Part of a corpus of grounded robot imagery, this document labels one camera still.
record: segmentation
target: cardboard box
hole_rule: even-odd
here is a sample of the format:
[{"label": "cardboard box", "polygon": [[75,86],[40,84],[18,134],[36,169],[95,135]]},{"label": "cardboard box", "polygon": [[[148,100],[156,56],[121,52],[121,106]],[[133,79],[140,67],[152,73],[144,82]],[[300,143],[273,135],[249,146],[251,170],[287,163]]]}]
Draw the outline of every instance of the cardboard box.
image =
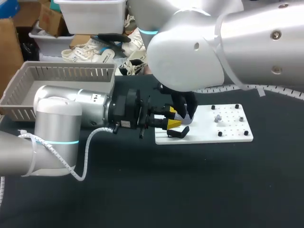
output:
[{"label": "cardboard box", "polygon": [[23,64],[22,52],[12,19],[0,19],[0,98]]},{"label": "cardboard box", "polygon": [[17,28],[32,28],[40,15],[40,3],[20,2],[20,11],[14,16],[14,25]]},{"label": "cardboard box", "polygon": [[65,20],[61,13],[51,10],[50,2],[41,5],[39,27],[54,37],[60,37],[67,31]]},{"label": "cardboard box", "polygon": [[85,44],[86,42],[89,41],[90,38],[91,35],[75,35],[74,39],[70,44],[70,49],[73,49],[76,45]]},{"label": "cardboard box", "polygon": [[50,0],[38,0],[41,4],[46,3],[46,2],[50,2]]}]

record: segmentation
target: white cable sleeve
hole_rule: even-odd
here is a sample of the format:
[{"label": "white cable sleeve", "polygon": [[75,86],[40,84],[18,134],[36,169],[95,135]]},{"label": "white cable sleeve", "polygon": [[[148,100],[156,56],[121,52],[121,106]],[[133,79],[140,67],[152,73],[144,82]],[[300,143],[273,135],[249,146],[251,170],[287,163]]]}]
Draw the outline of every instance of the white cable sleeve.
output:
[{"label": "white cable sleeve", "polygon": [[32,174],[34,168],[35,168],[35,165],[36,165],[36,156],[37,156],[37,153],[36,153],[36,150],[37,150],[37,143],[36,143],[36,140],[34,138],[33,135],[30,136],[30,139],[32,141],[32,147],[33,147],[33,157],[32,157],[32,163],[30,165],[30,168],[27,172],[27,174],[23,175],[22,177],[28,177]]},{"label": "white cable sleeve", "polygon": [[4,195],[4,184],[5,184],[5,177],[1,177],[1,181],[0,181],[0,207],[1,207],[2,200],[3,200],[3,195]]},{"label": "white cable sleeve", "polygon": [[33,135],[31,133],[25,133],[22,135],[19,135],[20,138],[31,138],[34,137],[36,141],[40,142],[45,148],[47,148],[54,156],[56,156],[61,163],[69,170],[69,172],[78,180],[83,181],[86,178],[86,172],[87,172],[87,163],[88,163],[88,154],[89,154],[89,146],[91,139],[93,136],[98,132],[109,132],[113,133],[113,130],[111,128],[107,127],[101,127],[97,128],[96,130],[92,131],[86,141],[85,145],[85,160],[84,160],[84,170],[82,173],[82,176],[80,177],[72,168],[69,166],[69,164],[60,156],[60,154],[53,148],[53,146],[49,143],[47,143],[45,140],[41,139],[40,137]]},{"label": "white cable sleeve", "polygon": [[231,66],[229,65],[224,49],[223,49],[223,44],[222,44],[222,36],[221,36],[221,29],[222,29],[222,24],[223,20],[226,17],[226,14],[222,14],[218,17],[215,25],[215,30],[214,30],[214,41],[215,41],[215,52],[218,56],[218,59],[226,72],[226,74],[229,76],[231,81],[236,84],[239,88],[243,90],[249,90],[251,88],[246,87],[245,84],[243,84],[239,78],[236,76],[236,74],[233,72]]},{"label": "white cable sleeve", "polygon": [[[264,91],[270,91],[286,96],[290,96],[296,99],[304,100],[304,93],[301,93],[299,91],[295,91],[292,89],[287,89],[281,86],[275,86],[275,85],[245,85],[247,88],[250,89],[259,89]],[[240,88],[236,85],[223,85],[223,86],[217,86],[217,87],[208,87],[205,89],[198,89],[195,90],[195,93],[199,94],[214,94],[214,93],[222,93],[222,92],[228,92],[228,91],[234,91],[239,90]]]}]

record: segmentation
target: shoe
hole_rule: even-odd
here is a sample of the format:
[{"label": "shoe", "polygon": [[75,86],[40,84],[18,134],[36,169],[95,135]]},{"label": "shoe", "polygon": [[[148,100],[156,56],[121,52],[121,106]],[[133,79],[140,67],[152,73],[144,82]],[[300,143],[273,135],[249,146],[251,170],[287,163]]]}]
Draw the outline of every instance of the shoe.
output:
[{"label": "shoe", "polygon": [[127,19],[124,20],[125,34],[130,35],[136,28],[137,28],[137,25],[135,23],[134,16],[128,14]]},{"label": "shoe", "polygon": [[116,76],[137,75],[147,65],[146,51],[134,52],[120,67],[116,69]]},{"label": "shoe", "polygon": [[[76,45],[75,47],[81,48],[84,50],[95,50],[97,54],[102,54],[102,52],[110,49],[110,47],[107,44],[104,44],[102,42],[99,42],[94,39],[89,39],[85,44]],[[121,51],[114,50],[115,58],[124,57],[124,54]]]},{"label": "shoe", "polygon": [[63,50],[61,52],[62,59],[72,63],[106,63],[112,62],[115,55],[111,49],[105,50],[102,55],[93,49],[81,49],[75,47],[73,50]]},{"label": "shoe", "polygon": [[101,49],[105,48],[106,45],[104,45],[101,42],[98,42],[97,40],[94,39],[89,39],[85,44],[79,44],[76,45],[75,47],[84,49],[84,50],[96,50],[96,51],[100,51]]},{"label": "shoe", "polygon": [[138,28],[135,29],[133,33],[128,35],[128,37],[131,39],[131,41],[129,43],[123,43],[122,45],[122,49],[125,50],[124,54],[127,57],[129,57],[135,51],[140,50],[143,46],[143,39]]}]

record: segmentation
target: yellow object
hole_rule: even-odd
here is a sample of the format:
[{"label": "yellow object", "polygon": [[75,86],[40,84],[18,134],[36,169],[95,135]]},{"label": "yellow object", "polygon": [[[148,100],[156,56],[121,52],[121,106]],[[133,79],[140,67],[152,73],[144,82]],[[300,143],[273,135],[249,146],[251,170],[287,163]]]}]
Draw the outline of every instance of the yellow object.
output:
[{"label": "yellow object", "polygon": [[174,128],[174,127],[179,127],[181,126],[181,121],[180,120],[168,120],[167,124],[167,130]]},{"label": "yellow object", "polygon": [[170,106],[170,112],[171,113],[177,113],[177,111],[174,108],[172,108],[171,106]]}]

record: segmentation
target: mounting hole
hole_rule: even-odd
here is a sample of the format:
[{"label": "mounting hole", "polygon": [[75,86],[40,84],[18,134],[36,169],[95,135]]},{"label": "mounting hole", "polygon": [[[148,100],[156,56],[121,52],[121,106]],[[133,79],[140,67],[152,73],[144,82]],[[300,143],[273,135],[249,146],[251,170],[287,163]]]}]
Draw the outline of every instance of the mounting hole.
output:
[{"label": "mounting hole", "polygon": [[279,66],[273,66],[271,72],[275,75],[280,75],[282,73],[282,68]]},{"label": "mounting hole", "polygon": [[279,6],[279,8],[280,8],[280,9],[282,9],[282,8],[286,8],[286,7],[288,7],[288,4],[287,4],[287,3],[282,4],[282,5],[280,5],[280,6]]},{"label": "mounting hole", "polygon": [[195,43],[195,45],[194,45],[194,50],[195,50],[195,51],[198,51],[199,48],[200,48],[200,44],[199,44],[199,43]]}]

